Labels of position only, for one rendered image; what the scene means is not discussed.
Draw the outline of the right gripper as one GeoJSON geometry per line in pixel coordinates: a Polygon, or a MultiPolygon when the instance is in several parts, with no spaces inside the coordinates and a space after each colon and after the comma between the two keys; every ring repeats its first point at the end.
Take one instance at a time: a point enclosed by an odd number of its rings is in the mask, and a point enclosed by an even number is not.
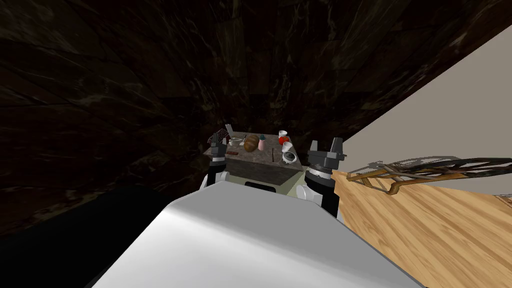
{"type": "Polygon", "coordinates": [[[335,137],[329,152],[318,151],[318,141],[312,140],[310,148],[307,151],[309,164],[326,169],[338,170],[340,161],[344,161],[346,157],[346,154],[343,154],[343,142],[342,138],[335,137]]]}

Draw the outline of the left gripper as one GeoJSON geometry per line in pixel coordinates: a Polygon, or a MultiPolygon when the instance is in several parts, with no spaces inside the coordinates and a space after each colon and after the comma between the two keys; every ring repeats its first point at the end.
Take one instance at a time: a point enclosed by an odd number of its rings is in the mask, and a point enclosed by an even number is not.
{"type": "Polygon", "coordinates": [[[218,134],[213,134],[211,138],[211,155],[213,158],[225,158],[227,151],[227,139],[223,138],[219,143],[218,134]]]}

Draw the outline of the brown bread loaf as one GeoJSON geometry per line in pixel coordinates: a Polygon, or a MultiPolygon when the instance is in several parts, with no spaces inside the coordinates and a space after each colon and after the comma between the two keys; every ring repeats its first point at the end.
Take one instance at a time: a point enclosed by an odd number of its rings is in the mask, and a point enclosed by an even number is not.
{"type": "Polygon", "coordinates": [[[259,146],[260,138],[258,135],[249,135],[244,140],[243,148],[248,153],[252,153],[255,151],[259,146]]]}

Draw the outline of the grey marble table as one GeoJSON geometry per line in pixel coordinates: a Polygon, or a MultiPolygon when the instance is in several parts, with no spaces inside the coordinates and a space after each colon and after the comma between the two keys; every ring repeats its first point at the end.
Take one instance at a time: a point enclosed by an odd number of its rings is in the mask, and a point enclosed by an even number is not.
{"type": "Polygon", "coordinates": [[[282,162],[282,146],[278,135],[265,134],[265,146],[262,151],[258,148],[247,152],[243,146],[227,145],[227,151],[238,152],[238,155],[225,155],[226,168],[232,176],[253,181],[264,182],[281,186],[296,174],[304,171],[298,156],[296,162],[284,164],[282,162]],[[272,147],[274,148],[274,162],[272,162],[272,147]]]}

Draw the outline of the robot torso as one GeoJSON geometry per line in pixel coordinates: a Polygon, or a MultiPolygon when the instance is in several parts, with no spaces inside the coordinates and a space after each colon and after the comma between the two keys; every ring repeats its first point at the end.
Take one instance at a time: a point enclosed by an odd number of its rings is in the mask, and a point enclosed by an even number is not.
{"type": "Polygon", "coordinates": [[[425,288],[318,204],[221,181],[169,203],[90,288],[425,288]]]}

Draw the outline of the round wicker chair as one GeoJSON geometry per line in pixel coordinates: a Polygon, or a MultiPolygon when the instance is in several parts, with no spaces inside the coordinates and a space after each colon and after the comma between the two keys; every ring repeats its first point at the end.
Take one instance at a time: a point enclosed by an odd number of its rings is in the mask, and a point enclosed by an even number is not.
{"type": "Polygon", "coordinates": [[[512,158],[420,157],[392,163],[376,161],[348,172],[346,180],[396,195],[402,186],[446,180],[494,177],[512,174],[512,158]]]}

